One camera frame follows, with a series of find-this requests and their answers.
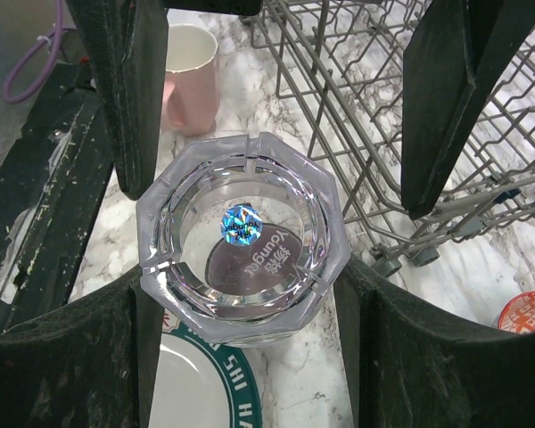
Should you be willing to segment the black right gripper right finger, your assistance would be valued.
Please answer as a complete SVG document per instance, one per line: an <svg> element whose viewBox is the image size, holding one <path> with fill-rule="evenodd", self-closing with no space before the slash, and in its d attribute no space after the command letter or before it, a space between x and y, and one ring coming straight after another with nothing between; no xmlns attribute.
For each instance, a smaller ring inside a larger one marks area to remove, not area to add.
<svg viewBox="0 0 535 428"><path fill-rule="evenodd" d="M535 333L457 317L357 258L333 291L357 427L535 427Z"/></svg>

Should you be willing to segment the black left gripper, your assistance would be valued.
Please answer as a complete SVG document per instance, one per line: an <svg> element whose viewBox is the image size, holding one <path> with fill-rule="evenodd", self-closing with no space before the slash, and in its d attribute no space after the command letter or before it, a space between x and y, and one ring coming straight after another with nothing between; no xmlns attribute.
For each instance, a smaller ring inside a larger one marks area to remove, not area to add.
<svg viewBox="0 0 535 428"><path fill-rule="evenodd" d="M137 200L156 169L168 40L165 8L251 17L261 12L263 1L74 0L67 6L91 63L120 190Z"/></svg>

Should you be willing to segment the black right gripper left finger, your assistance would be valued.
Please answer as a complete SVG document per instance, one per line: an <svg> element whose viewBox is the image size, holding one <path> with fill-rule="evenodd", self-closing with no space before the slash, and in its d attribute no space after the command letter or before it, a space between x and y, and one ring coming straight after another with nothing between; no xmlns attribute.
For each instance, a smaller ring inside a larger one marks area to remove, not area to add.
<svg viewBox="0 0 535 428"><path fill-rule="evenodd" d="M146 427L162 307L142 270L0 334L0 427Z"/></svg>

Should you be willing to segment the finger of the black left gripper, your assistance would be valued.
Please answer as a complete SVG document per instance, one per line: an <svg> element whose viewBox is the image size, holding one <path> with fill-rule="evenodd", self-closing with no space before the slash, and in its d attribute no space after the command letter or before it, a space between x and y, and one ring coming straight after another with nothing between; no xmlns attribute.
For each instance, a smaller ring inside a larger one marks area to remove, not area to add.
<svg viewBox="0 0 535 428"><path fill-rule="evenodd" d="M403 54L401 202L429 214L490 93L535 27L535 0L435 0Z"/></svg>

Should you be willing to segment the pink mug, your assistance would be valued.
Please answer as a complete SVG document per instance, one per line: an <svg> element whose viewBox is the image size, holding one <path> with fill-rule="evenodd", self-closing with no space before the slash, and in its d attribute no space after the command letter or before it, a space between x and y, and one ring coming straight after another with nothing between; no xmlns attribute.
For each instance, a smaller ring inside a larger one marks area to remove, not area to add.
<svg viewBox="0 0 535 428"><path fill-rule="evenodd" d="M169 27L162 116L185 137L212 129L220 103L218 41L188 23Z"/></svg>

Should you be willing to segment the clear octagonal glass tumbler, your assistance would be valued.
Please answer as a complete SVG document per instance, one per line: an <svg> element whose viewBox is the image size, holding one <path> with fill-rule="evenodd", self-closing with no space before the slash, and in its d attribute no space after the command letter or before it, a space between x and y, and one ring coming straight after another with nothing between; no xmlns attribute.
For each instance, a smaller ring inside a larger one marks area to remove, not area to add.
<svg viewBox="0 0 535 428"><path fill-rule="evenodd" d="M188 144L136 222L142 289L211 343L298 332L350 258L334 176L268 132Z"/></svg>

